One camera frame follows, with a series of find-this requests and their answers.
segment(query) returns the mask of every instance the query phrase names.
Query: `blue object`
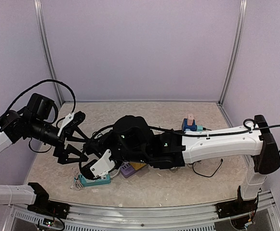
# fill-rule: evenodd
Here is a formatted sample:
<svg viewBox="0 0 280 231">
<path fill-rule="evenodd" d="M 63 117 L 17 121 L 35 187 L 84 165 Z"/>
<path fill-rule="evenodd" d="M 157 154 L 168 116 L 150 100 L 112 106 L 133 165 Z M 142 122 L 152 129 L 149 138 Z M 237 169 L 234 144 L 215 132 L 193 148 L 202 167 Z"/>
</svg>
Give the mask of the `blue object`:
<svg viewBox="0 0 280 231">
<path fill-rule="evenodd" d="M 79 180 L 84 187 L 106 185 L 111 183 L 109 174 L 105 175 L 103 179 L 98 180 L 88 180 L 83 175 L 79 175 Z"/>
<path fill-rule="evenodd" d="M 189 126 L 187 124 L 187 119 L 184 119 L 183 124 L 182 124 L 182 130 L 183 131 L 203 131 L 203 126 L 196 125 L 195 120 L 193 120 L 192 126 Z"/>
</svg>

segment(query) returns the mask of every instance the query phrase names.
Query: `white cable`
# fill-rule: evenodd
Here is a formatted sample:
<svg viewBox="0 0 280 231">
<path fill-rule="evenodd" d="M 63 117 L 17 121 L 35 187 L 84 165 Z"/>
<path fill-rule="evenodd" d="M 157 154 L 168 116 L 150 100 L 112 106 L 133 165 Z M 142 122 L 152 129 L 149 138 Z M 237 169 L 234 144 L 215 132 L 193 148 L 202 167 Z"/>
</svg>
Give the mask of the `white cable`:
<svg viewBox="0 0 280 231">
<path fill-rule="evenodd" d="M 80 173 L 79 169 L 76 167 L 73 167 L 72 170 L 73 170 L 73 178 L 72 178 L 73 184 L 70 188 L 71 189 L 74 188 L 75 190 L 79 191 L 84 188 L 84 186 L 81 184 L 81 181 L 79 179 L 79 175 L 81 173 Z"/>
<path fill-rule="evenodd" d="M 117 172 L 113 175 L 113 176 L 110 176 L 111 179 L 113 179 L 114 177 L 116 177 L 117 175 L 119 175 L 120 173 L 120 168 L 117 170 Z"/>
</svg>

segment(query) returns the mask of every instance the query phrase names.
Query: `metal frame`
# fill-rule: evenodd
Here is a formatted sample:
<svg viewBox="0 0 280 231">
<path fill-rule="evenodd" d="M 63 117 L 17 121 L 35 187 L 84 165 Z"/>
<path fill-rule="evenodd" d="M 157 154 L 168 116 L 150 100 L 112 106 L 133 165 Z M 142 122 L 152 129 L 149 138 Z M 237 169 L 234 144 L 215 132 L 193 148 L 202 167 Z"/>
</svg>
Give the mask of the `metal frame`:
<svg viewBox="0 0 280 231">
<path fill-rule="evenodd" d="M 182 231 L 201 230 L 201 227 L 202 230 L 205 230 L 203 227 L 214 230 L 216 222 L 229 219 L 218 218 L 215 203 L 154 208 L 70 204 L 70 211 L 65 221 L 66 231 Z M 266 209 L 270 213 L 274 230 L 280 231 L 280 218 L 270 191 L 259 193 L 258 211 Z M 14 218 L 37 224 L 38 220 L 48 217 L 26 210 L 25 205 L 14 205 L 4 231 L 12 230 Z"/>
<path fill-rule="evenodd" d="M 238 17 L 238 22 L 237 22 L 237 27 L 236 27 L 236 34 L 235 34 L 235 40 L 234 40 L 234 46 L 231 54 L 231 59 L 230 59 L 230 64 L 227 69 L 227 76 L 225 83 L 223 85 L 223 89 L 221 92 L 219 104 L 221 107 L 223 106 L 223 103 L 226 99 L 228 88 L 230 86 L 230 82 L 233 76 L 233 71 L 238 55 L 238 51 L 240 48 L 240 40 L 242 36 L 242 30 L 243 30 L 243 25 L 245 21 L 245 15 L 246 15 L 246 6 L 247 6 L 247 0 L 240 0 L 240 12 L 239 12 L 239 17 Z"/>
<path fill-rule="evenodd" d="M 37 23 L 38 23 L 38 28 L 39 28 L 39 33 L 40 33 L 40 39 L 41 39 L 41 44 L 44 52 L 44 57 L 47 63 L 47 66 L 49 68 L 49 73 L 51 79 L 57 80 L 55 69 L 53 66 L 51 54 L 50 54 L 50 48 L 47 40 L 47 34 L 45 30 L 45 25 L 44 25 L 44 19 L 43 19 L 43 14 L 42 14 L 42 6 L 41 6 L 41 0 L 34 0 L 34 5 L 35 5 L 35 11 L 36 11 L 36 17 L 37 17 Z M 54 86 L 54 91 L 58 100 L 58 104 L 61 107 L 64 103 L 64 97 L 62 94 L 62 91 L 60 89 L 60 86 L 57 83 L 53 83 Z"/>
</svg>

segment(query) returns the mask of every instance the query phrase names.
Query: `marble-patterned table surface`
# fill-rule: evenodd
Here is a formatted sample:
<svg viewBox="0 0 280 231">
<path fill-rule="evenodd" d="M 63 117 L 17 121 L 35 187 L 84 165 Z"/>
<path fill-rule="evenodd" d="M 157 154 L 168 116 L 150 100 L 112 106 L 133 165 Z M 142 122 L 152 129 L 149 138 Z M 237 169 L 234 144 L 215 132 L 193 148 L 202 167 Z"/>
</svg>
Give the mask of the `marble-patterned table surface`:
<svg viewBox="0 0 280 231">
<path fill-rule="evenodd" d="M 72 104 L 65 103 L 59 118 L 67 115 L 71 108 Z M 79 110 L 86 114 L 80 128 L 89 137 L 124 115 L 143 116 L 152 126 L 180 129 L 183 118 L 193 113 L 199 125 L 209 129 L 227 128 L 215 103 L 78 103 L 76 111 Z M 37 154 L 27 182 L 40 183 L 50 199 L 86 205 L 159 207 L 221 201 L 236 197 L 247 170 L 243 158 L 233 156 L 223 158 L 222 167 L 212 178 L 198 176 L 188 167 L 181 167 L 175 173 L 145 167 L 129 179 L 118 175 L 110 185 L 76 191 L 70 186 L 73 182 L 72 168 L 78 164 L 60 165 L 52 154 L 53 148 L 46 154 Z M 203 160 L 196 169 L 210 175 L 219 163 L 220 159 Z"/>
</svg>

